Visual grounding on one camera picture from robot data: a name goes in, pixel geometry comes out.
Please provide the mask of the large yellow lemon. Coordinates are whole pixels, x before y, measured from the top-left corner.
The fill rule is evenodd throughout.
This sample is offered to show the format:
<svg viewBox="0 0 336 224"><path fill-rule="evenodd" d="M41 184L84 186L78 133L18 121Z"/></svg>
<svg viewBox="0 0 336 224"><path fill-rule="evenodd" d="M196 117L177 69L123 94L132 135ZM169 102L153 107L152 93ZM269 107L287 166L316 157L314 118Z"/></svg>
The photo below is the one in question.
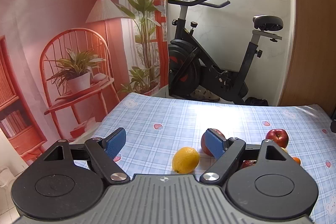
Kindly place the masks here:
<svg viewBox="0 0 336 224"><path fill-rule="evenodd" d="M178 174L191 173L199 164L199 153L192 147L179 149L172 159L172 169Z"/></svg>

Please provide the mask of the black exercise bike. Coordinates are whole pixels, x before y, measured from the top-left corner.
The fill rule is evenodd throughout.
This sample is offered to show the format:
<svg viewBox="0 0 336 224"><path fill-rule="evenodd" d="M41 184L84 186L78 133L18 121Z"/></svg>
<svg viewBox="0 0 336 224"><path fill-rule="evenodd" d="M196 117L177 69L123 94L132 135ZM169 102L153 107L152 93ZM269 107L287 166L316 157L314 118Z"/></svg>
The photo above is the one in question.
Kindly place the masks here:
<svg viewBox="0 0 336 224"><path fill-rule="evenodd" d="M239 71L221 69L207 51L194 37L197 22L190 23L191 30L186 29L186 16L189 7L196 5L221 9L230 4L210 3L209 0L167 0L169 4L180 7L179 17L172 21L175 26L174 38L168 45L169 50L169 94L187 100L218 102L225 100L236 105L268 106L268 101L248 97L245 79L254 57L260 58L262 50L258 48L262 36L271 42L282 37L276 35L284 23L273 15L254 16L251 41L248 43Z"/></svg>

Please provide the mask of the blue plaid tablecloth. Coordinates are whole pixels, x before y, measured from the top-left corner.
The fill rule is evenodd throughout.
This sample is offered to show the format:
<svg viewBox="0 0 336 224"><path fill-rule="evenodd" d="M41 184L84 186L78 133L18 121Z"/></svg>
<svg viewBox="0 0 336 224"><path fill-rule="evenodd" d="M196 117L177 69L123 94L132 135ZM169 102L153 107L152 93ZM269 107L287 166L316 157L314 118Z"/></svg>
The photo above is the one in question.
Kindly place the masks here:
<svg viewBox="0 0 336 224"><path fill-rule="evenodd" d="M105 138L124 128L126 142L117 164L134 174L172 174L172 160L183 147L198 151L195 176L216 160L204 153L221 138L261 144L268 132L284 130L286 151L300 160L315 179L319 195L311 213L316 223L335 223L335 133L331 118L318 105L238 106L149 97L126 96L102 121L94 135Z"/></svg>

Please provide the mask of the printed room backdrop cloth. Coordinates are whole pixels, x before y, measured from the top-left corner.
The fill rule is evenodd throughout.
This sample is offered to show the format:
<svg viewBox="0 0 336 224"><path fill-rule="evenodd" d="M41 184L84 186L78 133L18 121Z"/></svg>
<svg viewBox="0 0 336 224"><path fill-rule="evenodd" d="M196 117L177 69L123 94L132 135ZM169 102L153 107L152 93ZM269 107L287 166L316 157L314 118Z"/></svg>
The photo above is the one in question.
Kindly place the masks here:
<svg viewBox="0 0 336 224"><path fill-rule="evenodd" d="M164 0L1 0L1 130L26 164L167 84Z"/></svg>

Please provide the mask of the wooden door panel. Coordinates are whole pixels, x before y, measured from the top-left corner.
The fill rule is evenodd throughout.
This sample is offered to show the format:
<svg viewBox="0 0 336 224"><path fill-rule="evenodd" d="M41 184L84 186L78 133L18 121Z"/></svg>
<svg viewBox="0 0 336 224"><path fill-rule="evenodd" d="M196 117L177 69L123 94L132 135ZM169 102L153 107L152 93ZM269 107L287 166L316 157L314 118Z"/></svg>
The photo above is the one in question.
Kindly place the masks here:
<svg viewBox="0 0 336 224"><path fill-rule="evenodd" d="M293 42L281 106L335 110L335 0L295 0Z"/></svg>

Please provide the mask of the dark purple mangosteen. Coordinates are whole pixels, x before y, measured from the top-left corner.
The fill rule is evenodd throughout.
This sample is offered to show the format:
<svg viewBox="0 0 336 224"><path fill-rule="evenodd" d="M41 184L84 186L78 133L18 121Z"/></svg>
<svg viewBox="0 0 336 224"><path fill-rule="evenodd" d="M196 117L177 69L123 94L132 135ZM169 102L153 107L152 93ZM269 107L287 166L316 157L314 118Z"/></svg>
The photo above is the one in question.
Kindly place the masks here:
<svg viewBox="0 0 336 224"><path fill-rule="evenodd" d="M256 160L244 160L242 165L240 166L240 169L249 167L249 166L254 166L256 164Z"/></svg>

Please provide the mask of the shiny red apple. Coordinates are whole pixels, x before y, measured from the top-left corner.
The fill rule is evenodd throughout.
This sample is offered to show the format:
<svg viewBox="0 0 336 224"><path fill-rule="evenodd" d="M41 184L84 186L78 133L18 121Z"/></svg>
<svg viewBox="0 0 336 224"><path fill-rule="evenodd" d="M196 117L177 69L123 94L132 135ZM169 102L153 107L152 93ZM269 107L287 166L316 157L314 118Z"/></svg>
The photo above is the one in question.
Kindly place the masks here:
<svg viewBox="0 0 336 224"><path fill-rule="evenodd" d="M284 129L272 129L266 134L265 138L274 141L282 148L286 148L289 143L289 136Z"/></svg>

